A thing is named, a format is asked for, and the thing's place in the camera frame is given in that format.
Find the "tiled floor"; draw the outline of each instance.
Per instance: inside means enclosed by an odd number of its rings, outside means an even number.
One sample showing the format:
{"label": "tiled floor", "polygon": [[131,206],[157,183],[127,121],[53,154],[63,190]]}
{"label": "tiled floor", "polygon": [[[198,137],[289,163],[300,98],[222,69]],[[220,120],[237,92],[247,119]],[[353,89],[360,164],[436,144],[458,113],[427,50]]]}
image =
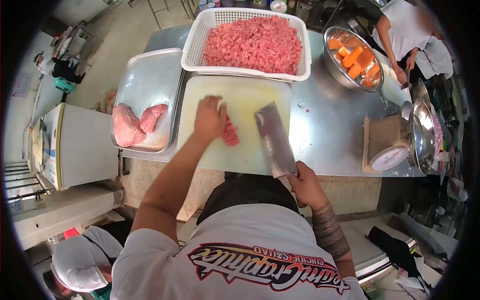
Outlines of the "tiled floor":
{"label": "tiled floor", "polygon": [[[167,1],[169,5],[178,3],[178,0]],[[152,5],[158,10],[164,7],[164,2],[152,0]],[[162,28],[191,22],[180,6],[169,12],[159,12],[157,17]],[[68,104],[83,108],[92,108],[97,101],[105,101],[106,93],[117,89],[128,60],[142,53],[150,35],[158,30],[145,0],[136,0],[133,8],[125,1],[89,28],[104,42],[98,45],[98,50],[90,58],[93,65],[86,68],[82,84],[67,97]],[[146,190],[166,164],[126,159],[126,165],[130,174],[123,181],[125,204],[137,208]],[[212,190],[224,181],[223,175],[220,171],[196,170],[178,220],[187,221],[198,208],[202,208]],[[381,178],[321,176],[319,181],[337,214],[364,212],[377,207]],[[283,183],[288,184],[286,179],[283,179]],[[311,215],[308,208],[302,209],[301,213]]]}

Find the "hand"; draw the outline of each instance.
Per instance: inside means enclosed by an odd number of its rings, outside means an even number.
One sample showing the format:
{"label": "hand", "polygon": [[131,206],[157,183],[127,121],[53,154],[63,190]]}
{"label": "hand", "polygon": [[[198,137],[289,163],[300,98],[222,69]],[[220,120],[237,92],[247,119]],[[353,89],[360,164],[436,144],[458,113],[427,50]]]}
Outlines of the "hand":
{"label": "hand", "polygon": [[414,67],[415,67],[415,57],[413,55],[410,55],[407,58],[407,69],[413,70]]}
{"label": "hand", "polygon": [[404,84],[405,82],[407,82],[407,75],[405,74],[405,72],[403,72],[402,68],[396,65],[393,66],[393,71],[395,71],[396,77],[400,84]]}
{"label": "hand", "polygon": [[292,192],[297,197],[299,207],[309,205],[313,210],[325,205],[328,199],[318,183],[315,172],[301,161],[297,161],[297,168],[299,177],[291,174],[287,178],[292,186]]}
{"label": "hand", "polygon": [[227,120],[227,104],[222,103],[217,109],[221,96],[206,96],[198,103],[194,134],[202,141],[210,143],[220,136]]}

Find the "diced meat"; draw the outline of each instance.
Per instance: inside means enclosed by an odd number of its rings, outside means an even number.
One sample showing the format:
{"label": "diced meat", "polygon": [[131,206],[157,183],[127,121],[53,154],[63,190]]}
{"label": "diced meat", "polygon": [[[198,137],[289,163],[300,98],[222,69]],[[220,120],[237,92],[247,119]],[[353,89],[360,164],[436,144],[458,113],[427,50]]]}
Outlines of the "diced meat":
{"label": "diced meat", "polygon": [[113,133],[120,147],[130,147],[143,141],[147,135],[130,107],[120,103],[113,108]]}
{"label": "diced meat", "polygon": [[255,17],[211,29],[204,56],[207,66],[296,75],[301,50],[297,30],[286,19]]}
{"label": "diced meat", "polygon": [[140,118],[140,127],[144,130],[144,132],[152,133],[155,131],[156,120],[161,114],[167,111],[167,108],[167,104],[158,104],[144,110],[144,113]]}
{"label": "diced meat", "polygon": [[227,122],[225,123],[225,128],[223,129],[222,133],[222,140],[227,146],[235,146],[236,144],[240,143],[239,136],[235,132],[235,127],[230,121],[230,118],[227,115]]}

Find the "stainless steel counter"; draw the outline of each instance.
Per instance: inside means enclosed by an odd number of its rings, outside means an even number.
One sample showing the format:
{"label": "stainless steel counter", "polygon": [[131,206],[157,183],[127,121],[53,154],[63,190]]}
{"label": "stainless steel counter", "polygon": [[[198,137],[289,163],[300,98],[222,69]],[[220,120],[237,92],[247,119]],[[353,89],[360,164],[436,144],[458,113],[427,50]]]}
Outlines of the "stainless steel counter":
{"label": "stainless steel counter", "polygon": [[[168,28],[152,34],[145,52],[183,48],[191,25]],[[327,71],[322,58],[323,35],[308,31],[312,52],[312,74],[306,81],[290,84],[293,91],[289,139],[293,154],[318,175],[420,177],[417,168],[404,161],[381,174],[363,173],[363,117],[381,118],[399,108],[381,99],[380,92],[367,93],[344,88]],[[124,157],[169,162],[177,151],[183,92],[192,76],[186,72],[181,86],[172,144],[158,154],[123,151]]]}

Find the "tribal tattoo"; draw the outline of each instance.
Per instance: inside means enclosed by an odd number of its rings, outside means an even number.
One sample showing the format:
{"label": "tribal tattoo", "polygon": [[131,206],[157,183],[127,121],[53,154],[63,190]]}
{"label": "tribal tattoo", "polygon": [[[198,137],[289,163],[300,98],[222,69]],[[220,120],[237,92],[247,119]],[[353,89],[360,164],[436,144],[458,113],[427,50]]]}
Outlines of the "tribal tattoo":
{"label": "tribal tattoo", "polygon": [[334,260],[350,251],[347,239],[329,202],[312,210],[312,221],[317,245],[330,253]]}

